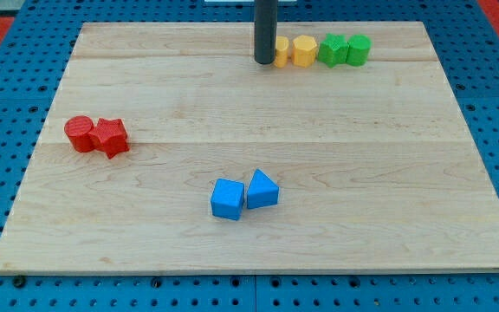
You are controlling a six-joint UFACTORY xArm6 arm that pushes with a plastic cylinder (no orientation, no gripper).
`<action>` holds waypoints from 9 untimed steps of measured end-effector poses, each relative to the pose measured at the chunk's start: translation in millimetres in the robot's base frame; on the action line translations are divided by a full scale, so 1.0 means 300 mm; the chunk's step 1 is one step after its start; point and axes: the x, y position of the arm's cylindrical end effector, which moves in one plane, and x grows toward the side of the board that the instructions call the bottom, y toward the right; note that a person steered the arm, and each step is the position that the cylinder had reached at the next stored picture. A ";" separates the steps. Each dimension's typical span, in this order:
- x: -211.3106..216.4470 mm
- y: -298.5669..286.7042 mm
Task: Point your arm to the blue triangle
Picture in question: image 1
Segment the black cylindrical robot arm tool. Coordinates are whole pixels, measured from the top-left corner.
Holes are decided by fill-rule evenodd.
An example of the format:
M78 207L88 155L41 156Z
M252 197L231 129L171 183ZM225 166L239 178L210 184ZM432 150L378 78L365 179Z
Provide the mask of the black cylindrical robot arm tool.
M255 0L254 60L262 65L275 59L277 11L277 0Z

